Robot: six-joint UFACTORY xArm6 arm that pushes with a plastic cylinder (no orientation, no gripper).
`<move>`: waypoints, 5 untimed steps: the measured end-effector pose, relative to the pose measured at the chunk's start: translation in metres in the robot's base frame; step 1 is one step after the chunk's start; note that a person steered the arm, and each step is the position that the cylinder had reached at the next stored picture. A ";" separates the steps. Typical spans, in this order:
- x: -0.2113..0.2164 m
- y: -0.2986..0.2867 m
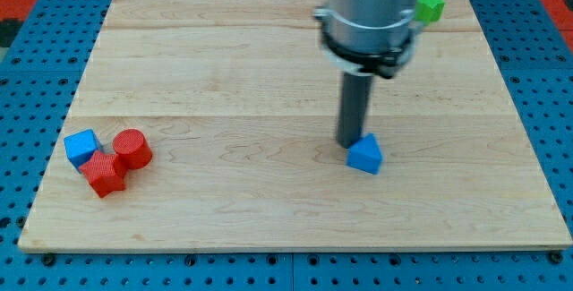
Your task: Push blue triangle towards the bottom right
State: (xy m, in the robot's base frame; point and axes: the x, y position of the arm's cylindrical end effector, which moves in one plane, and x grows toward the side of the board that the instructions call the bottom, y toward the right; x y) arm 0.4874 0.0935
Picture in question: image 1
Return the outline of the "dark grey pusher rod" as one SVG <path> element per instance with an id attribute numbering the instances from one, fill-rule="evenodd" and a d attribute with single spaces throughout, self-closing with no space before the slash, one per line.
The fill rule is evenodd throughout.
<path id="1" fill-rule="evenodd" d="M 343 73 L 336 140 L 345 149 L 362 138 L 371 88 L 371 76 Z"/>

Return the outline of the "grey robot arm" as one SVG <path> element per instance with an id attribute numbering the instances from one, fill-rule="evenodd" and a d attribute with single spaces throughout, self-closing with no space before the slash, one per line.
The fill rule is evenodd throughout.
<path id="1" fill-rule="evenodd" d="M 416 1 L 326 0 L 314 9 L 321 48 L 342 70 L 336 141 L 346 149 L 362 137 L 373 78 L 393 78 L 414 55 Z"/>

